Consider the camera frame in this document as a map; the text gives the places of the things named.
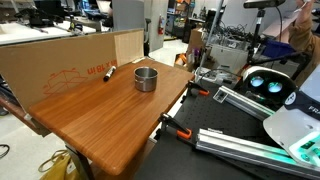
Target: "marker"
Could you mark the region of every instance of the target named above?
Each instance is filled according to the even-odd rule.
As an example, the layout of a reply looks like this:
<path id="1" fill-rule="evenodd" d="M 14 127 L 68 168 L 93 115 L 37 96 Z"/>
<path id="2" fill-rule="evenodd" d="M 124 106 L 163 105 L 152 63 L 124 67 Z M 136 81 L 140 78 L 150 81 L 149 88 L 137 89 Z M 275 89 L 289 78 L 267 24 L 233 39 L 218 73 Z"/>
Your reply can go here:
<path id="1" fill-rule="evenodd" d="M 46 30 L 44 30 L 44 29 L 37 28 L 37 27 L 31 27 L 31 28 L 32 28 L 32 29 L 35 29 L 35 30 L 38 30 L 38 31 L 40 31 L 40 32 L 42 32 L 42 33 L 47 33 L 47 34 L 49 34 L 49 32 L 46 31 Z"/>
<path id="2" fill-rule="evenodd" d="M 111 68 L 109 69 L 109 71 L 107 72 L 107 74 L 104 76 L 103 81 L 104 81 L 104 82 L 107 82 L 107 81 L 110 79 L 111 75 L 113 74 L 113 72 L 114 72 L 115 70 L 116 70 L 116 67 L 115 67 L 115 66 L 111 66 Z"/>

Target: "yellow bag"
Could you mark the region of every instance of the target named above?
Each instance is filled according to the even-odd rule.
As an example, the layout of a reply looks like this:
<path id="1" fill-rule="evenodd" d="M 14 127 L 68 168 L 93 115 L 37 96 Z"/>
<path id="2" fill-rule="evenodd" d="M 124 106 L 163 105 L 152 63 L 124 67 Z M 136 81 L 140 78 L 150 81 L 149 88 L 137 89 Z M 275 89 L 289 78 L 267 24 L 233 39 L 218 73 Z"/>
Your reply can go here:
<path id="1" fill-rule="evenodd" d="M 43 167 L 48 162 L 53 162 L 53 165 L 43 170 Z M 41 180 L 78 180 L 80 179 L 79 172 L 71 160 L 67 150 L 56 151 L 50 159 L 45 161 L 38 168 L 39 172 L 46 172 L 41 177 Z"/>

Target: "sticker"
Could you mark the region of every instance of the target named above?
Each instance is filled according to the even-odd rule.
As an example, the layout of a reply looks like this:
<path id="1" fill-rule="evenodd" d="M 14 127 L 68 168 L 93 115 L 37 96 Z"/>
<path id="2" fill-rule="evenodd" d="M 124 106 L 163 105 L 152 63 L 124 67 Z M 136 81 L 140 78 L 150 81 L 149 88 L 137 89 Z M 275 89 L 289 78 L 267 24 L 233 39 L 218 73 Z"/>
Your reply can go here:
<path id="1" fill-rule="evenodd" d="M 72 173 L 75 169 L 76 169 L 76 166 L 74 165 L 73 162 L 71 162 L 71 163 L 68 164 L 68 166 L 67 166 L 67 174 Z"/>
<path id="2" fill-rule="evenodd" d="M 290 96 L 287 98 L 287 100 L 284 103 L 286 105 L 290 105 L 296 100 L 296 97 L 297 97 L 296 93 L 293 92 L 293 93 L 290 94 Z"/>
<path id="3" fill-rule="evenodd" d="M 257 24 L 261 24 L 262 18 L 258 18 Z"/>
<path id="4" fill-rule="evenodd" d="M 229 47 L 231 47 L 231 48 L 236 48 L 237 47 L 237 43 L 232 43 L 232 44 L 229 44 Z"/>
<path id="5" fill-rule="evenodd" d="M 216 130 L 216 129 L 208 128 L 208 131 L 210 131 L 210 132 L 215 132 L 215 133 L 219 133 L 219 134 L 223 134 L 223 131 Z"/>

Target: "red writing on cardboard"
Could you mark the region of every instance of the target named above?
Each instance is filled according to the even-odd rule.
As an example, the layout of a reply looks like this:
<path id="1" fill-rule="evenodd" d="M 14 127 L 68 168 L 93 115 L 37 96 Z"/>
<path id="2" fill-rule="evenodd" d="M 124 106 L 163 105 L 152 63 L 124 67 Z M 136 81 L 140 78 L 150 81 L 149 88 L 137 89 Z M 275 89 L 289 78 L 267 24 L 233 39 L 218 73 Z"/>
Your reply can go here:
<path id="1" fill-rule="evenodd" d="M 88 75 L 95 75 L 96 73 L 106 72 L 111 66 L 117 66 L 117 60 L 112 60 L 105 64 L 99 64 L 97 66 L 87 69 Z"/>
<path id="2" fill-rule="evenodd" d="M 61 93 L 73 86 L 85 82 L 87 79 L 88 77 L 81 76 L 76 68 L 52 73 L 47 84 L 43 86 L 43 94 L 50 96 L 52 94 Z"/>

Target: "clamp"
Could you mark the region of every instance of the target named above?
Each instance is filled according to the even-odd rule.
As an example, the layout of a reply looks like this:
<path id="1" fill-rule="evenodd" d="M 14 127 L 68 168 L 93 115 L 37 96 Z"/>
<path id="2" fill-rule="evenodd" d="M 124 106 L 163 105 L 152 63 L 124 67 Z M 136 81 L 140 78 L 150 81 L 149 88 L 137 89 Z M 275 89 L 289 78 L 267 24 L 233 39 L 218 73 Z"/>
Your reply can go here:
<path id="1" fill-rule="evenodd" d="M 191 90 L 192 89 L 196 89 L 196 90 L 199 90 L 199 94 L 203 95 L 203 96 L 208 96 L 209 95 L 209 91 L 204 89 L 202 86 L 200 86 L 199 84 L 193 82 L 193 81 L 188 81 L 188 83 L 186 84 L 186 88 L 188 89 L 187 90 L 187 94 L 185 96 L 182 97 L 182 100 L 180 103 L 183 103 L 187 96 L 192 96 L 192 92 Z"/>
<path id="2" fill-rule="evenodd" d="M 170 115 L 166 113 L 161 113 L 158 121 L 162 123 L 162 127 L 161 127 L 162 130 L 166 130 L 168 125 L 177 130 L 176 133 L 179 139 L 182 139 L 184 141 L 191 140 L 192 131 L 184 127 L 181 123 L 179 123 L 176 119 L 174 119 Z"/>

